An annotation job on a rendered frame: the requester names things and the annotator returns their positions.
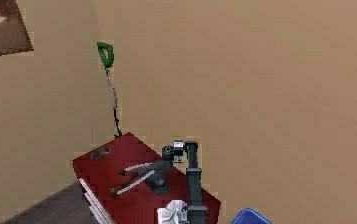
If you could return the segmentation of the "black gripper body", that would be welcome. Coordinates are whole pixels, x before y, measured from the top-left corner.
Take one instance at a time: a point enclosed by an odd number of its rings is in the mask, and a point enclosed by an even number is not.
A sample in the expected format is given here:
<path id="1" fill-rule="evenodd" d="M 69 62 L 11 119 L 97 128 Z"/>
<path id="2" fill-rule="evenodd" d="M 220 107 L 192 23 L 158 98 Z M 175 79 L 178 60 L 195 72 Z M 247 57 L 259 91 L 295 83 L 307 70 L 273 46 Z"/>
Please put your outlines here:
<path id="1" fill-rule="evenodd" d="M 173 168 L 174 149 L 172 146 L 162 147 L 162 159 L 156 160 L 152 164 L 152 168 L 156 171 L 169 171 Z"/>

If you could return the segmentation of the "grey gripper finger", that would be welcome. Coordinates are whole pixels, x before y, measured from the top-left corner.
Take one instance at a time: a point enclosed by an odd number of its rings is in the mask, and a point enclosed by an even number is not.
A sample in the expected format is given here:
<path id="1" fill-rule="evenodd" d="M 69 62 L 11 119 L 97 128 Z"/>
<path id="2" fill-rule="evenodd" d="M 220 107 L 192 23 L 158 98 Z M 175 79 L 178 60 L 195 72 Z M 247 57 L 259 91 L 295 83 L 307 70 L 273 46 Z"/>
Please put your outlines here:
<path id="1" fill-rule="evenodd" d="M 131 173 L 133 171 L 137 171 L 141 168 L 149 168 L 153 165 L 154 163 L 142 163 L 142 164 L 136 164 L 136 165 L 132 165 L 130 167 L 126 167 L 123 169 L 118 170 L 118 173 L 122 176 L 124 176 L 126 173 Z"/>
<path id="2" fill-rule="evenodd" d="M 117 197 L 131 189 L 137 187 L 141 183 L 145 183 L 149 188 L 154 189 L 154 178 L 156 171 L 154 169 L 146 169 L 145 171 L 129 172 L 130 179 L 121 185 L 120 188 L 112 188 L 110 194 Z"/>

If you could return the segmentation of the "dark grey baseball cap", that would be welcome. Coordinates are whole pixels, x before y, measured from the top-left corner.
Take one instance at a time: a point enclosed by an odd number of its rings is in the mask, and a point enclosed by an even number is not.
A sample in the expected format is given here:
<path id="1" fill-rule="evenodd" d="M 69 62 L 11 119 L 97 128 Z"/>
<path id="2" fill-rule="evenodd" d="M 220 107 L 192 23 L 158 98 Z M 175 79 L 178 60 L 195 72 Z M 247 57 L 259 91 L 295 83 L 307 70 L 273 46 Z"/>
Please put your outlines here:
<path id="1" fill-rule="evenodd" d="M 159 172 L 152 174 L 145 180 L 146 185 L 157 195 L 162 196 L 170 191 L 166 177 Z"/>

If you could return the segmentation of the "white patterned cap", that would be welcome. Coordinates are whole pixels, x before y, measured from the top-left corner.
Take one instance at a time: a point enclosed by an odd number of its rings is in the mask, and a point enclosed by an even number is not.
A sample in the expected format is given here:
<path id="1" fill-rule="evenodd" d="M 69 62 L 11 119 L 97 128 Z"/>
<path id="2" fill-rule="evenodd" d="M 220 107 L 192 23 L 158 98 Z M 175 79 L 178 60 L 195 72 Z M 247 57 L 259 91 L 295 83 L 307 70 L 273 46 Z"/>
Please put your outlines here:
<path id="1" fill-rule="evenodd" d="M 157 209 L 158 224 L 186 224 L 187 203 L 182 200 L 172 200 L 165 207 Z"/>

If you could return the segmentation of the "red chest of drawers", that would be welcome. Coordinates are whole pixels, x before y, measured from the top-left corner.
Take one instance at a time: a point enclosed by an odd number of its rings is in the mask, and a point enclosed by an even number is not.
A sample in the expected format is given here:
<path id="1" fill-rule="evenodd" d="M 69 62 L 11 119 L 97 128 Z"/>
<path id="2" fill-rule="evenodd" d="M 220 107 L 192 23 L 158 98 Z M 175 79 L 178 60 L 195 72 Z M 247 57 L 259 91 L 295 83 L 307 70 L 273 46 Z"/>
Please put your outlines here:
<path id="1" fill-rule="evenodd" d="M 162 153 L 157 154 L 131 133 L 98 148 L 111 148 L 112 153 L 92 161 L 90 151 L 74 159 L 73 168 L 89 209 L 99 224 L 158 224 L 158 208 L 165 207 L 172 200 L 189 203 L 186 154 L 183 154 L 182 163 L 174 163 L 173 168 L 165 173 L 170 188 L 167 194 L 159 196 L 141 183 L 122 195 L 112 197 L 110 190 L 120 188 L 130 179 L 130 174 L 121 176 L 118 170 L 160 160 Z M 217 224 L 221 202 L 203 188 L 202 200 L 208 208 L 206 224 Z"/>

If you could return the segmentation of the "small grey flat object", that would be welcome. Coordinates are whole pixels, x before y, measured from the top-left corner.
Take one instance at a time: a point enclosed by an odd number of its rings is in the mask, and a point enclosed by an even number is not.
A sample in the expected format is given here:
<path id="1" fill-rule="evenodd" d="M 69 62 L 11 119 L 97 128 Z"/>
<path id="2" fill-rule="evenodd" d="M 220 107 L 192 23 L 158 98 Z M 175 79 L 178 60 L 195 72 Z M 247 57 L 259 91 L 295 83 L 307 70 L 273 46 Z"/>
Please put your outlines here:
<path id="1" fill-rule="evenodd" d="M 107 155 L 110 155 L 111 153 L 112 153 L 111 148 L 96 148 L 91 151 L 90 159 L 92 161 L 96 161 L 96 160 L 104 158 Z"/>

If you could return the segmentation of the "blue bin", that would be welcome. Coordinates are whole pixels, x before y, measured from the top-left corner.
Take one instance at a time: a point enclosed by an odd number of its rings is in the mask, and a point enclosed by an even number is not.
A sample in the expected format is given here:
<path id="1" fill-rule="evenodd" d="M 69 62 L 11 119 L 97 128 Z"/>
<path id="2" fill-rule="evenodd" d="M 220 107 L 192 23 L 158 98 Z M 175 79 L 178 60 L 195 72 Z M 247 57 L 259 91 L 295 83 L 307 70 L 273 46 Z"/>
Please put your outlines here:
<path id="1" fill-rule="evenodd" d="M 231 224 L 272 224 L 272 222 L 257 211 L 245 208 L 236 215 Z"/>

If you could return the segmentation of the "brown framed wall picture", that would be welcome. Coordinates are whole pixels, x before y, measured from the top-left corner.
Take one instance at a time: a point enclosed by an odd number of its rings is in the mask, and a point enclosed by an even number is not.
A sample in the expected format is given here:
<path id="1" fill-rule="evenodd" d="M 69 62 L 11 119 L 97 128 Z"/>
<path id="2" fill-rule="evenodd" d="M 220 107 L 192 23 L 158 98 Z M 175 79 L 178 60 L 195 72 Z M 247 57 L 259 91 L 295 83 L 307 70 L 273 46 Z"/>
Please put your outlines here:
<path id="1" fill-rule="evenodd" d="M 0 56 L 33 50 L 17 0 L 0 0 Z"/>

